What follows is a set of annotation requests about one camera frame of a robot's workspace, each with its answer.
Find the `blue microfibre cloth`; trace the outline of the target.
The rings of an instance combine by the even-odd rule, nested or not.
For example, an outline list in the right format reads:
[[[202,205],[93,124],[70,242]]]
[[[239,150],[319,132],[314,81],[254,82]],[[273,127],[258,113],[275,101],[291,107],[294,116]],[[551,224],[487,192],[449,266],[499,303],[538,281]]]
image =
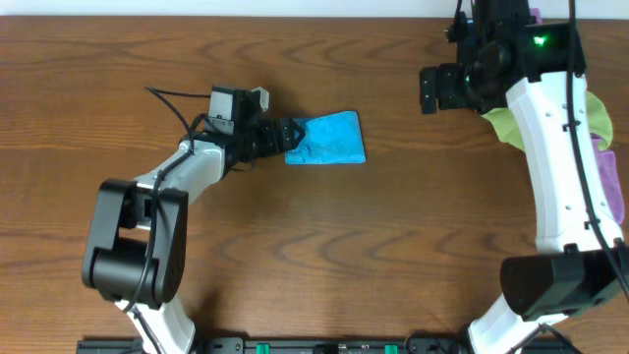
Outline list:
[[[285,153],[288,165],[360,164],[367,161],[359,115],[342,111],[315,118],[297,118],[306,135]]]

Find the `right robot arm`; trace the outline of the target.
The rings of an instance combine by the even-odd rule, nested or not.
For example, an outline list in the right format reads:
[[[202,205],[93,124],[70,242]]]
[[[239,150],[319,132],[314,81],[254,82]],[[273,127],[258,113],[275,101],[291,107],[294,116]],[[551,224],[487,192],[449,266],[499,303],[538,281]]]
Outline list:
[[[628,287],[628,248],[591,140],[585,57],[573,22],[540,25],[528,10],[458,14],[446,36],[457,57],[420,72],[423,112],[510,111],[537,213],[537,253],[504,260],[500,296],[468,325],[463,349],[518,353]]]

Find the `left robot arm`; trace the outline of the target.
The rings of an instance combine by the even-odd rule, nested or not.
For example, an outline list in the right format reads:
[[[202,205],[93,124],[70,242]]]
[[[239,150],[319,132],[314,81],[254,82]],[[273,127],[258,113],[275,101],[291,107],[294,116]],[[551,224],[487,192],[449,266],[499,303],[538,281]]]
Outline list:
[[[132,180],[107,179],[97,191],[81,276],[84,286],[129,317],[138,343],[100,345],[111,353],[196,353],[197,327],[178,294],[187,254],[190,205],[241,162],[295,149],[304,128],[289,118],[228,132],[202,114],[176,151]]]

